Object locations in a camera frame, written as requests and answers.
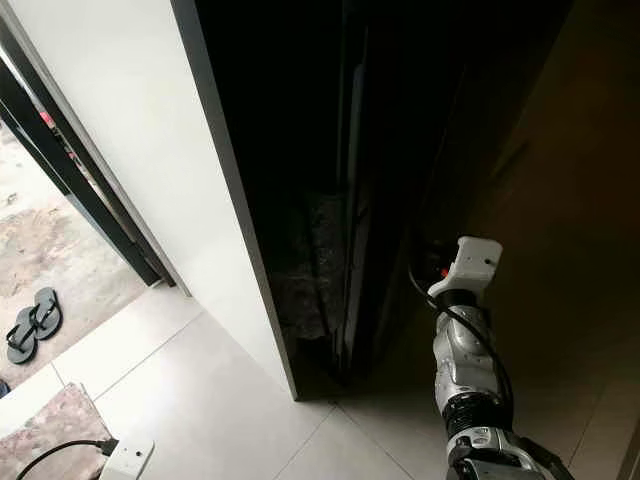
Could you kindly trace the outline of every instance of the outdoor ground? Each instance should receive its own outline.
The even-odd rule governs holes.
[[[67,201],[6,126],[0,130],[0,332],[50,286],[64,315],[25,365],[0,350],[0,378],[12,388],[138,297],[138,275]]]

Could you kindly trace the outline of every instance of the pink mat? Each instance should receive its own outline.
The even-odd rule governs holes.
[[[22,428],[0,440],[0,479],[16,476],[38,455],[71,440],[105,440],[111,434],[82,387],[67,385]],[[73,446],[44,459],[25,480],[90,480],[107,458],[92,446]]]

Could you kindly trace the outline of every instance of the black cable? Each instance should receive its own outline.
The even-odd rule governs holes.
[[[507,370],[504,367],[502,360],[500,360],[500,357],[498,356],[497,352],[491,346],[491,343],[489,343],[489,341],[484,337],[484,335],[482,335],[482,333],[469,320],[464,318],[462,315],[454,312],[449,307],[439,305],[437,300],[431,295],[429,295],[418,284],[415,277],[413,276],[413,272],[411,271],[411,266],[409,266],[409,280],[411,281],[411,284],[414,286],[414,288],[418,291],[418,293],[422,295],[425,298],[425,300],[427,300],[427,303],[429,304],[430,307],[434,308],[437,311],[437,313],[446,313],[450,317],[460,322],[460,324],[462,324],[463,327],[469,330],[476,337],[480,345],[482,345],[482,347],[487,351],[487,353],[493,360],[494,366],[497,370],[496,373],[498,376],[498,380],[500,382],[500,390],[501,390],[502,396],[504,397],[505,404],[507,407],[507,412],[509,415],[509,418],[508,418],[509,426],[512,426],[513,416],[514,416],[514,399],[513,399],[513,387],[511,385],[511,379],[507,374]]]
[[[38,463],[40,463],[42,460],[47,458],[49,455],[52,455],[62,450],[63,448],[73,447],[74,445],[94,446],[102,450],[102,454],[108,457],[109,455],[111,455],[111,453],[113,453],[113,450],[116,448],[116,445],[118,445],[118,440],[116,440],[115,438],[110,438],[108,440],[73,440],[71,442],[62,443],[57,447],[53,447],[51,450],[47,450],[42,455],[40,455],[35,460],[33,460],[29,465],[24,467],[16,477],[16,480],[22,480],[24,476],[29,472],[29,470],[31,470],[33,467],[35,467]]]
[[[534,442],[530,438],[519,437],[518,446],[531,455],[536,462],[549,470],[551,475],[557,480],[574,480],[573,475],[571,475],[569,469],[564,466],[560,457],[539,443]]]

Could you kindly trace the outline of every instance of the sandal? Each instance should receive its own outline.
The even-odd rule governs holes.
[[[7,357],[17,365],[31,360],[38,349],[38,342],[34,335],[36,330],[33,325],[34,318],[34,307],[23,308],[18,313],[15,327],[7,333]]]
[[[35,296],[36,314],[33,326],[36,328],[36,339],[46,340],[53,336],[62,325],[62,310],[53,288],[39,290]]]
[[[7,395],[9,395],[10,391],[11,391],[11,388],[9,387],[7,382],[0,379],[0,398],[6,397]]]

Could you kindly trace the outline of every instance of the power strip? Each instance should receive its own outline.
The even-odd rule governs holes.
[[[120,440],[107,460],[99,480],[136,480],[147,465],[154,448],[153,440],[127,437]]]

